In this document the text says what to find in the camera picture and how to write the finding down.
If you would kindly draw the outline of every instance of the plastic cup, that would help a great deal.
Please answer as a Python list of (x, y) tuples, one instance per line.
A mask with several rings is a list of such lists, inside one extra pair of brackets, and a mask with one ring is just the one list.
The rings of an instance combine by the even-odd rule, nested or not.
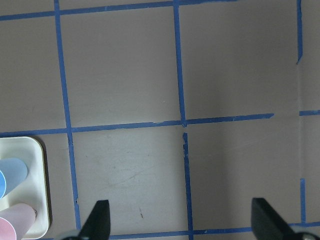
[(35, 210), (25, 203), (0, 211), (0, 239), (21, 240), (35, 220)]
[(0, 160), (0, 199), (22, 183), (28, 174), (26, 164), (18, 158)]

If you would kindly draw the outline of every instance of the plastic tray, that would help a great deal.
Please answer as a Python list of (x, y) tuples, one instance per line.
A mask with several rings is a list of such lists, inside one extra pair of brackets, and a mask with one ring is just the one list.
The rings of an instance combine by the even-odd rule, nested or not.
[(43, 149), (31, 137), (0, 138), (0, 159), (13, 157), (25, 162), (28, 175), (24, 182), (0, 199), (0, 211), (18, 203), (29, 204), (37, 211), (37, 217), (22, 239), (40, 239), (50, 224)]

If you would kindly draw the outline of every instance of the pink cup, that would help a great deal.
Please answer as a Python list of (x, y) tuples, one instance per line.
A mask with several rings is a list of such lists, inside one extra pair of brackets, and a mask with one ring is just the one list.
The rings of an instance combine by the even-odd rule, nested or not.
[(0, 239), (21, 240), (35, 220), (35, 210), (25, 203), (0, 211)]

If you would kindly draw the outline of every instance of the cup opening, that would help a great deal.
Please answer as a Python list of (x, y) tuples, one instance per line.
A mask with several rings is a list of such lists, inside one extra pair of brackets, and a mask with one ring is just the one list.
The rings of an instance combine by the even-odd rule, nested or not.
[(17, 233), (14, 226), (2, 217), (0, 217), (0, 229), (1, 240), (17, 240)]
[(4, 174), (0, 170), (0, 199), (4, 197), (6, 193), (6, 189), (7, 189), (7, 181)]

